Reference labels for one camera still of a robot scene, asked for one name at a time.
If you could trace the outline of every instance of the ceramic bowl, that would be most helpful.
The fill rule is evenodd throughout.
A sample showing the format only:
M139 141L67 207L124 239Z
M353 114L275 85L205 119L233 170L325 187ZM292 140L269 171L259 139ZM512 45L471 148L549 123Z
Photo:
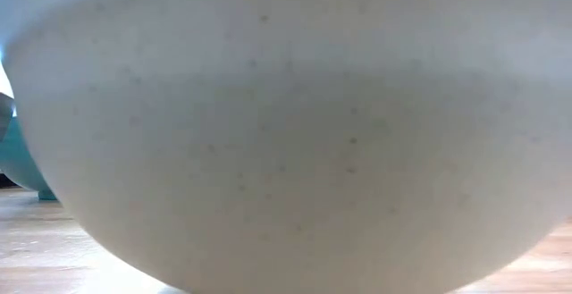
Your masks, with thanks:
M56 200L29 154L16 117L12 118L0 141L0 170L17 185L37 191L40 200Z
M568 214L572 0L0 0L31 154L206 294L443 293Z

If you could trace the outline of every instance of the wood grain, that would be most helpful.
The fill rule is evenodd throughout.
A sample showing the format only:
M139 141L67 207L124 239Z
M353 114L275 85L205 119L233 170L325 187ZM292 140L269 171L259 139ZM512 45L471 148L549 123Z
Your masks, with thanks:
M182 292L106 252L60 204L0 189L0 293ZM572 220L513 264L454 292L476 293L572 293Z

